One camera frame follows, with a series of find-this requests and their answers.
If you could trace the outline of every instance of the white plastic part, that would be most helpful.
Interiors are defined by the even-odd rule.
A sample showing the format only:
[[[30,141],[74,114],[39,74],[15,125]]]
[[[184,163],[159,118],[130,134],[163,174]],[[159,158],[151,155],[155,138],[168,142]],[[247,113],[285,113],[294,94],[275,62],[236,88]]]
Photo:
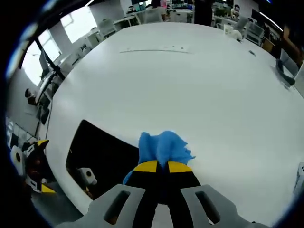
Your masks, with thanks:
[[[86,185],[95,185],[97,184],[97,180],[95,178],[95,175],[93,174],[92,170],[90,168],[80,168],[78,169],[80,176],[82,177],[82,180]]]
[[[26,151],[24,151],[25,158],[29,157],[29,155],[35,150],[35,145],[31,145]]]
[[[233,31],[231,32],[230,36],[231,36],[232,38],[234,38],[234,39],[243,39],[242,34],[241,34],[239,31],[237,31],[237,30],[233,30]]]
[[[25,177],[25,155],[19,147],[13,146],[10,152],[10,159],[14,164],[18,175],[21,177]]]
[[[25,179],[25,182],[27,185],[29,185],[34,191],[41,193],[40,190],[38,190],[38,183],[34,180],[32,180],[28,175]]]

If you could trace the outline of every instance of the window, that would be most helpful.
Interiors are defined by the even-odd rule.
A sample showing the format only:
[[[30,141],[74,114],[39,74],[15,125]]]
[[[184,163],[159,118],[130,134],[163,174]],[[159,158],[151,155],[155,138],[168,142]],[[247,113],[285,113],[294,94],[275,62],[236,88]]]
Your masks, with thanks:
[[[150,4],[151,4],[151,1],[152,1],[152,0],[147,0],[147,1],[146,1],[146,6],[147,6],[147,5],[150,5]]]
[[[97,27],[89,7],[83,7],[60,19],[70,41],[74,43],[92,28]]]
[[[38,37],[38,39],[42,47],[44,48],[46,54],[52,61],[58,58],[58,56],[61,54],[60,50],[48,30],[44,31]],[[24,68],[25,73],[35,85],[38,85],[41,81],[42,67],[39,61],[40,54],[41,51],[38,48],[38,45],[36,44],[36,42],[33,42],[29,46],[22,63],[22,67]]]

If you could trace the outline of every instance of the black opening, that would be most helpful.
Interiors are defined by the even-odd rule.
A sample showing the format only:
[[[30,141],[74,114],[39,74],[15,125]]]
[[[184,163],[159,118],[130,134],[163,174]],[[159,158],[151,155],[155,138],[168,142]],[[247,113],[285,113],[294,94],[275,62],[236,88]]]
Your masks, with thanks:
[[[122,211],[130,193],[128,191],[121,191],[111,204],[109,210],[106,212],[104,219],[108,223],[114,225],[117,222],[118,216]]]
[[[138,160],[137,147],[83,120],[73,138],[66,159],[66,169],[76,183],[92,199],[96,199],[116,184],[122,184],[129,171],[137,166]],[[77,171],[80,168],[90,168],[91,174],[97,179],[97,184],[86,186]]]
[[[220,216],[218,211],[216,210],[214,204],[211,202],[210,198],[203,191],[196,192],[195,195],[199,199],[201,205],[206,212],[207,217],[213,223],[212,225],[217,224],[220,221]]]
[[[17,159],[18,162],[21,161],[20,155],[18,153],[16,153],[16,159]]]
[[[18,143],[19,143],[19,137],[13,133],[11,135],[10,147],[11,148],[13,148],[13,146],[17,146],[18,147]]]

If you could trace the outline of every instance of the ceiling light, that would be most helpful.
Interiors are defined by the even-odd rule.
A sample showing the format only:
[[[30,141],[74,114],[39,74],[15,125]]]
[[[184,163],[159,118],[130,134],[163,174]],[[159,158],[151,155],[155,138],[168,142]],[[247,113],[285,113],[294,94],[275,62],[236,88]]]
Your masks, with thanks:
[[[95,0],[90,0],[85,6],[90,5],[93,1],[95,1]]]
[[[283,29],[281,29],[277,24],[275,24],[275,22],[273,20],[271,20],[269,17],[267,17],[264,13],[260,12],[260,14],[265,17],[266,19],[270,20],[270,22],[272,22],[275,26],[278,27],[279,30],[281,30],[283,32]]]

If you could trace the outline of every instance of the desk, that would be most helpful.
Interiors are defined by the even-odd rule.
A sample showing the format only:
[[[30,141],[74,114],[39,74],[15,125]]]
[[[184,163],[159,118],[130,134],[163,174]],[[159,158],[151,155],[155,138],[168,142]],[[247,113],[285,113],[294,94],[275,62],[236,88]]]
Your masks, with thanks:
[[[139,24],[143,24],[144,23],[144,14],[145,14],[146,10],[141,10],[138,12],[131,12],[131,13],[127,13],[127,16],[135,16],[138,19]]]
[[[194,23],[192,9],[170,9],[170,22]]]
[[[98,33],[99,32],[99,29],[98,28],[92,28],[87,34],[85,34],[83,37],[88,37],[92,34],[95,34],[95,33]]]
[[[130,20],[132,20],[134,18],[136,18],[136,17],[135,16],[129,16],[129,17],[114,21],[113,25],[114,25],[114,28],[115,28],[116,32],[118,32],[118,31],[120,31],[124,28],[121,24],[122,22],[125,23],[127,21],[129,23],[129,26],[131,27],[132,24],[131,24]]]
[[[121,53],[173,45],[185,52]],[[53,97],[46,156],[55,178],[86,214],[92,200],[66,169],[83,119],[134,146],[143,131],[172,130],[189,143],[196,156],[189,166],[202,185],[234,202],[243,218],[272,225],[293,198],[304,150],[304,99],[282,86],[275,66],[265,50],[216,28],[168,22],[115,33]]]
[[[220,20],[222,25],[231,25],[234,26],[237,24],[237,21],[224,18],[224,17],[218,17],[218,16],[212,16],[212,20],[216,23],[216,20]]]
[[[265,51],[271,53],[272,48],[275,47],[275,44],[274,44],[273,42],[271,42],[268,38],[266,38],[266,37],[264,37],[264,38],[265,38],[265,41],[264,41],[264,43],[263,43],[262,48],[263,48]]]

